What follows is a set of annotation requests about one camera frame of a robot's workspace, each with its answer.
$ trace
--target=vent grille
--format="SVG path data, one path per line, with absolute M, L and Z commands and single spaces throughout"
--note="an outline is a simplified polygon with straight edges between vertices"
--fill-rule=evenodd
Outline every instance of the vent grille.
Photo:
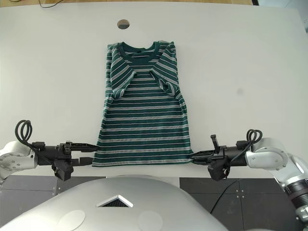
M 126 204 L 124 204 L 122 201 L 119 199 L 116 199 L 112 202 L 109 202 L 101 207 L 128 207 Z
M 104 200 L 96 205 L 96 207 L 128 207 L 132 208 L 134 205 L 128 199 L 121 195 L 113 196 L 107 200 Z

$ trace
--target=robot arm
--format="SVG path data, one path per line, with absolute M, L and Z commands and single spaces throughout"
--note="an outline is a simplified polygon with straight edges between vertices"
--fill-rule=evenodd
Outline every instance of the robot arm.
M 36 168 L 38 156 L 18 141 L 7 143 L 0 150 L 0 185 L 14 172 Z
M 308 164 L 303 159 L 287 153 L 278 140 L 262 138 L 262 133 L 258 142 L 237 141 L 234 147 L 218 146 L 216 136 L 211 138 L 215 150 L 193 154 L 195 164 L 209 165 L 214 180 L 226 178 L 231 166 L 268 170 L 292 201 L 298 219 L 308 224 Z
M 60 143 L 56 146 L 46 146 L 44 142 L 28 143 L 32 133 L 29 120 L 20 121 L 15 129 L 19 141 L 9 142 L 0 150 L 0 185 L 14 172 L 36 168 L 37 165 L 51 165 L 56 177 L 65 181 L 71 178 L 75 166 L 90 165 L 91 157 L 72 159 L 72 151 L 83 153 L 94 152 L 98 146 L 87 143 Z

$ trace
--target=white table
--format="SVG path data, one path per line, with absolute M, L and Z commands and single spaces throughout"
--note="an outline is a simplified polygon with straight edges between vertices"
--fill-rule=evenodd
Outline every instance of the white table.
M 118 20 L 130 27 L 120 30 Z M 308 161 L 308 38 L 292 9 L 175 2 L 92 2 L 0 9 L 0 147 L 30 119 L 31 141 L 95 144 L 106 46 L 175 41 L 195 152 L 234 146 L 249 128 Z M 21 175 L 53 175 L 50 167 Z M 73 176 L 208 177 L 188 165 L 76 167 Z M 270 177 L 234 167 L 230 177 Z

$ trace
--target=black cord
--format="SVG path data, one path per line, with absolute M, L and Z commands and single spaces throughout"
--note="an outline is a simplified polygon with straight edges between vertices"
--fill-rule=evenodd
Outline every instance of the black cord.
M 47 159 L 46 157 L 44 157 L 44 155 L 42 155 L 39 150 L 37 150 L 32 144 L 30 144 L 28 142 L 28 140 L 30 139 L 32 135 L 32 125 L 31 125 L 31 121 L 30 120 L 21 120 L 17 123 L 16 127 L 15 127 L 15 136 L 18 139 L 18 141 L 22 144 L 24 144 L 25 146 L 31 148 L 32 151 L 34 151 L 35 154 L 39 155 L 43 160 L 45 160 L 47 163 L 52 164 L 52 162 L 50 162 L 49 159 Z
M 38 0 L 38 1 L 39 1 L 39 5 L 41 6 L 41 8 L 51 8 L 51 7 L 54 7 L 54 6 L 58 5 L 60 2 L 62 2 L 64 0 L 60 0 L 60 1 L 58 1 L 57 3 L 55 3 L 55 4 L 51 5 L 51 6 L 42 6 L 42 4 L 40 3 L 40 0 Z
M 235 156 L 231 161 L 236 160 L 237 158 L 239 158 L 240 156 L 244 155 L 246 153 L 246 151 L 251 148 L 252 145 L 254 145 L 255 143 L 258 143 L 263 137 L 263 133 L 260 130 L 254 130 L 254 129 L 249 129 L 246 133 L 246 139 L 248 141 L 248 145 L 243 149 L 243 151 L 238 154 L 237 156 Z
M 219 198 L 216 200 L 214 206 L 213 206 L 212 209 L 211 209 L 210 214 L 213 213 L 213 211 L 214 211 L 216 205 L 218 204 L 218 202 L 220 201 L 220 199 L 222 198 L 222 196 L 225 194 L 226 190 L 227 190 L 229 187 L 231 187 L 233 184 L 235 184 L 236 182 L 238 182 L 239 180 L 241 180 L 241 179 L 238 179 L 238 180 L 232 182 L 231 184 L 229 184 L 229 185 L 225 188 L 225 190 L 221 193 L 221 195 L 219 196 Z

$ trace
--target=striped shirt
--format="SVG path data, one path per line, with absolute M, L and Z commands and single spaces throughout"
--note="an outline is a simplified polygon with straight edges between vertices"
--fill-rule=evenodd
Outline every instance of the striped shirt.
M 192 154 L 173 42 L 108 46 L 94 167 L 184 164 Z

